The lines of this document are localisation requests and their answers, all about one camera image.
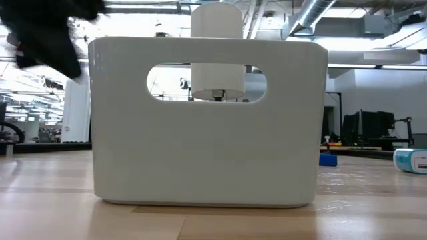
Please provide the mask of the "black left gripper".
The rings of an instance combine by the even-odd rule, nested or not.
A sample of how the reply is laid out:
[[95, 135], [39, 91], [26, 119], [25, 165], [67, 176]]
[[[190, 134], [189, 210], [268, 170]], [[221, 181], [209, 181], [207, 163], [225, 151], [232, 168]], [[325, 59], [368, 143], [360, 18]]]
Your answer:
[[101, 13], [104, 0], [0, 0], [0, 20], [19, 41], [17, 66], [46, 65], [70, 79], [81, 76], [81, 67], [68, 20], [93, 21]]

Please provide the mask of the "blue small digital display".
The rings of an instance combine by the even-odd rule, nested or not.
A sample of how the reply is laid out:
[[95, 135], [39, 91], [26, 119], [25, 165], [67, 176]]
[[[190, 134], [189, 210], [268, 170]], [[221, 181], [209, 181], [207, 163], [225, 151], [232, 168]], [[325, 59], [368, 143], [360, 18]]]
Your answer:
[[319, 166], [336, 167], [338, 165], [338, 156], [329, 153], [320, 153]]

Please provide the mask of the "white building column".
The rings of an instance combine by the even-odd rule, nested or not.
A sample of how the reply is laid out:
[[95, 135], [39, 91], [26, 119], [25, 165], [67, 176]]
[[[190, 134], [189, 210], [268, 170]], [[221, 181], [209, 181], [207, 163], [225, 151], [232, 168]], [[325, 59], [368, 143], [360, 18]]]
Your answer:
[[68, 80], [65, 89], [61, 142], [88, 142], [90, 122], [90, 86], [88, 78]]

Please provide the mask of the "white table lamp wooden base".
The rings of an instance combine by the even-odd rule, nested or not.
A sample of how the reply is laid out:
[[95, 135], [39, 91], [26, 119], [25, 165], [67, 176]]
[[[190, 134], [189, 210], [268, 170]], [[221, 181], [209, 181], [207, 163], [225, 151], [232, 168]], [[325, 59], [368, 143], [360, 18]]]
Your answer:
[[[198, 38], [241, 39], [242, 12], [229, 3], [199, 6], [191, 14], [191, 36]], [[196, 99], [225, 101], [245, 94], [243, 65], [193, 63], [191, 94]]]

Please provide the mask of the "white plastic bin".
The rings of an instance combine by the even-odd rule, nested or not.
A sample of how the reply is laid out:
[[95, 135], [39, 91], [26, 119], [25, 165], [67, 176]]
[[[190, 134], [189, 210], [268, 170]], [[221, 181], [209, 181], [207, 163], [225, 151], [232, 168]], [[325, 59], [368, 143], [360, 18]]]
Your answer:
[[[162, 101], [161, 63], [253, 65], [250, 103]], [[113, 203], [292, 206], [316, 192], [328, 51], [315, 43], [103, 37], [89, 46], [95, 194]]]

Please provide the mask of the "black equipment rack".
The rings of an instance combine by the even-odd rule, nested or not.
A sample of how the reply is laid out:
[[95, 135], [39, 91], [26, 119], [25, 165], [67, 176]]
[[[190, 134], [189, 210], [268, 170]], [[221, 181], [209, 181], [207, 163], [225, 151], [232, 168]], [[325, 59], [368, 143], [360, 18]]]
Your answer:
[[[399, 122], [406, 124], [407, 138], [401, 138], [397, 133], [391, 135], [391, 130], [395, 130]], [[380, 147], [383, 151], [393, 151], [394, 143], [406, 143], [411, 147], [414, 144], [412, 118], [395, 119], [391, 112], [360, 110], [344, 116], [340, 139], [344, 145]]]

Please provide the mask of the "black metal table frame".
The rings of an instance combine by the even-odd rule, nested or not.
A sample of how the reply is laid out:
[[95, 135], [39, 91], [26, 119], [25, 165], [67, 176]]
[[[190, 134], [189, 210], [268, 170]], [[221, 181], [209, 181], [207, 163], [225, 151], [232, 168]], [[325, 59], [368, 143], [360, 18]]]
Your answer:
[[[86, 151], [92, 150], [92, 144], [90, 143], [37, 143], [37, 144], [17, 144], [13, 146], [13, 152], [15, 154], [25, 153], [48, 153], [48, 152], [60, 152], [60, 151]], [[321, 146], [321, 153], [330, 153], [334, 155], [345, 155], [353, 157], [365, 157], [372, 159], [385, 159], [393, 160], [393, 151], [381, 151], [372, 150], [368, 148], [363, 149], [333, 149], [332, 147], [327, 148]]]

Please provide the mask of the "silver round air duct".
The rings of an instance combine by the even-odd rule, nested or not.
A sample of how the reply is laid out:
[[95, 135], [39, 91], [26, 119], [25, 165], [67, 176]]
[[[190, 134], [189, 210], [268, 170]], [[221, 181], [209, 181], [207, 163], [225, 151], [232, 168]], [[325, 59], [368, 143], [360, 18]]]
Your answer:
[[300, 11], [287, 17], [281, 39], [293, 36], [312, 36], [316, 24], [337, 0], [304, 0]]

